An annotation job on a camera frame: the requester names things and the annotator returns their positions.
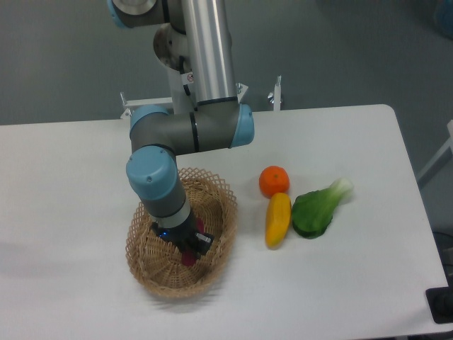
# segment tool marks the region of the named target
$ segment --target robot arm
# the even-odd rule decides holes
[[[154,50],[168,68],[173,104],[183,105],[174,107],[175,114],[158,106],[142,106],[132,114],[132,156],[126,171],[156,221],[155,233],[199,258],[213,237],[197,230],[176,156],[246,145],[254,136],[251,109],[239,104],[236,96],[224,0],[108,0],[108,4],[119,26],[165,23],[156,34]],[[193,72],[195,93],[174,81],[187,72]]]

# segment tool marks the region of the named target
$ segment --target gray floor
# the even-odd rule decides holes
[[[453,40],[435,3],[228,0],[236,80],[255,111],[278,74],[286,109],[390,105],[417,172],[453,119]],[[2,1],[0,124],[112,119],[120,91],[168,96],[155,30],[116,28],[104,0]],[[452,174],[453,161],[422,195],[432,228],[453,233]]]

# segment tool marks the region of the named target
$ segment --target green vegetable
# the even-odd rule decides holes
[[[326,231],[332,221],[333,211],[340,201],[353,190],[347,178],[337,179],[326,189],[312,191],[296,198],[292,206],[292,226],[297,234],[315,239]]]

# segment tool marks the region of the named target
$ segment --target black cable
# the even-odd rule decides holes
[[[436,234],[436,235],[443,235],[443,236],[451,237],[453,239],[453,235],[447,234],[446,232],[432,232],[432,233]]]
[[[182,55],[179,56],[179,74],[184,74],[184,57]],[[183,88],[184,88],[184,92],[187,96],[190,96],[190,90],[189,90],[189,86],[186,84],[186,85],[183,85]]]
[[[167,0],[162,0],[162,11],[164,12],[164,20],[166,23],[170,22],[170,11],[168,9]]]
[[[200,151],[200,141],[198,140],[197,122],[195,121],[195,115],[193,112],[189,112],[190,122],[192,123],[192,135],[193,135],[193,146],[195,152]]]

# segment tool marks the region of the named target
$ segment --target blue joint cap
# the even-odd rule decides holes
[[[132,189],[145,200],[167,196],[178,180],[178,168],[173,158],[156,146],[134,152],[126,165],[126,174]]]
[[[118,15],[116,14],[115,11],[115,6],[113,5],[113,0],[107,0],[107,7],[115,25],[118,26],[119,28],[128,28],[124,23],[122,23],[120,18],[118,18]]]
[[[134,111],[132,114],[132,117],[130,118],[130,131],[129,131],[129,136],[130,133],[132,132],[132,128],[134,127],[135,124],[139,120],[141,120],[143,117],[146,117],[147,115],[151,115],[154,113],[161,113],[164,115],[169,115],[168,111],[163,108],[162,106],[158,105],[143,105],[140,106],[137,110]]]
[[[255,137],[252,109],[246,104],[239,105],[238,125],[236,126],[236,132],[234,133],[230,148],[250,144]]]

